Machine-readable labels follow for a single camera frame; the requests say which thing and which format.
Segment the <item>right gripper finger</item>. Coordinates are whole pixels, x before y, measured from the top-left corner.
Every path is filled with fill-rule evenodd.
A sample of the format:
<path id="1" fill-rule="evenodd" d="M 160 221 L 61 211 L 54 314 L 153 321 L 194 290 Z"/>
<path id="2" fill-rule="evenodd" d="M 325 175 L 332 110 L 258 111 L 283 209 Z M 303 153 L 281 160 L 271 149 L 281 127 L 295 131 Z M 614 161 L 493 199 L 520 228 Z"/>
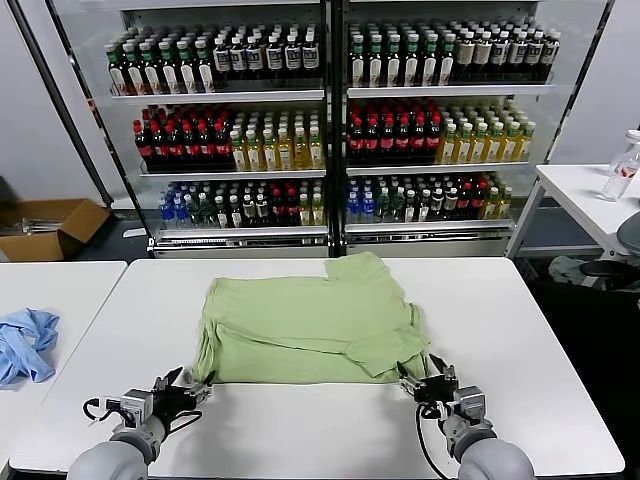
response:
<path id="1" fill-rule="evenodd" d="M 414 401 L 423 401 L 425 395 L 425 383 L 413 377 L 401 362 L 396 363 L 401 389 Z"/>
<path id="2" fill-rule="evenodd" d="M 429 354 L 429 358 L 438 372 L 438 377 L 442 378 L 445 382 L 454 384 L 456 387 L 458 379 L 455 367 L 451 364 L 447 364 L 442 358 L 434 354 Z"/>

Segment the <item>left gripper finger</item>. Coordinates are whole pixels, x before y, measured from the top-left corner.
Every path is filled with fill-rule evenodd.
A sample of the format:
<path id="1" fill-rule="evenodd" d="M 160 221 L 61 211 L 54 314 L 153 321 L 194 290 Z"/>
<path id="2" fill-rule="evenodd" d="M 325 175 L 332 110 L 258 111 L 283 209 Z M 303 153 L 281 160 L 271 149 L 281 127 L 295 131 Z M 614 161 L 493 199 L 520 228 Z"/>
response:
<path id="1" fill-rule="evenodd" d="M 154 393 L 176 393 L 182 392 L 184 388 L 180 385 L 176 385 L 175 382 L 179 379 L 183 371 L 182 367 L 177 367 L 170 370 L 163 377 L 157 377 L 154 385 Z"/>
<path id="2" fill-rule="evenodd" d="M 214 380 L 214 370 L 209 372 L 206 377 L 201 380 L 197 380 L 191 370 L 185 370 L 183 372 L 184 387 L 188 390 L 189 394 L 197 400 L 206 400 L 211 395 Z"/>

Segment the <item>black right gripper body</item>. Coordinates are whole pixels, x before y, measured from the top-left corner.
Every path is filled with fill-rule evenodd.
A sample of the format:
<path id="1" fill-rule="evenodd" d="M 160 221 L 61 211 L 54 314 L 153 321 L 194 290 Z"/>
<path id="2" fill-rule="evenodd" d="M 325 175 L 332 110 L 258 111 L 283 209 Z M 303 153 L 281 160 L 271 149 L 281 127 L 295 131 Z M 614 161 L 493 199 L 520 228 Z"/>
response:
<path id="1" fill-rule="evenodd" d="M 437 402 L 447 403 L 453 400 L 454 391 L 458 388 L 458 383 L 448 383 L 438 377 L 438 375 L 422 379 L 425 383 L 425 395 L 423 401 L 416 401 L 419 404 L 435 405 Z"/>

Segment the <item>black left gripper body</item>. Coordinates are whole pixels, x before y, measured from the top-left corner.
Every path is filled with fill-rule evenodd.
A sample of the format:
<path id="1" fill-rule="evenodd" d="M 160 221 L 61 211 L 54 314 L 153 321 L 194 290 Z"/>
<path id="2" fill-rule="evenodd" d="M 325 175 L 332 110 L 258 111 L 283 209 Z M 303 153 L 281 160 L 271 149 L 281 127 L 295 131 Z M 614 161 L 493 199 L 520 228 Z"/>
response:
<path id="1" fill-rule="evenodd" d="M 196 398 L 191 396 L 183 387 L 182 392 L 153 393 L 153 415 L 164 426 L 170 426 L 175 420 L 182 417 L 194 416 L 196 411 Z"/>

